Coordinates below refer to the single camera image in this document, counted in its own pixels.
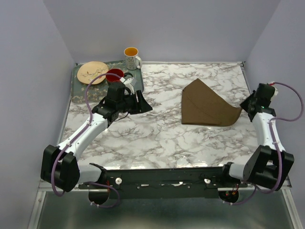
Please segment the brown cloth napkin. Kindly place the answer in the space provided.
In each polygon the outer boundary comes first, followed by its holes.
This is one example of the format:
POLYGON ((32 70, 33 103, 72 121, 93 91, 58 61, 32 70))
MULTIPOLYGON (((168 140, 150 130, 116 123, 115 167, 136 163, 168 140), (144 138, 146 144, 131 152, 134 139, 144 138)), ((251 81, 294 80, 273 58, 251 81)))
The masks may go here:
POLYGON ((200 79, 182 91, 182 124, 205 126, 231 126, 241 114, 241 107, 227 103, 200 79))

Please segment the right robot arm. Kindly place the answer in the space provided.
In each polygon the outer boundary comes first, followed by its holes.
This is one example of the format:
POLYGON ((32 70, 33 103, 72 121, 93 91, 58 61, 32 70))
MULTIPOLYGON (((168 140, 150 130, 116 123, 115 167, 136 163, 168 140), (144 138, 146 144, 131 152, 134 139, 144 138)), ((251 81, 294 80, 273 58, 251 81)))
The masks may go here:
POLYGON ((294 163, 294 156, 286 152, 276 129, 276 113, 269 107, 276 95, 274 83, 261 83, 240 107, 253 123, 258 148, 244 164, 229 162, 219 175, 220 183, 230 187, 240 180, 265 188, 266 193, 278 191, 294 163))

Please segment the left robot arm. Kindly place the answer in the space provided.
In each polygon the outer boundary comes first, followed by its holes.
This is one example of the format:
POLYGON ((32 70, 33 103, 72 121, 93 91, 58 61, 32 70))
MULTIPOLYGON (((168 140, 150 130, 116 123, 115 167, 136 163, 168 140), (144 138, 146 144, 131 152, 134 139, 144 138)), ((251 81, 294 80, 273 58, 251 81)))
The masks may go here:
POLYGON ((90 183, 94 188, 102 188, 106 177, 103 167, 97 164, 80 166, 84 150, 104 130, 118 119, 120 113, 137 115, 151 111, 140 90, 132 92, 130 86, 115 82, 108 88, 107 95, 93 108, 85 123, 69 138, 57 146, 49 145, 43 152, 41 179, 56 190, 70 192, 77 184, 90 183))

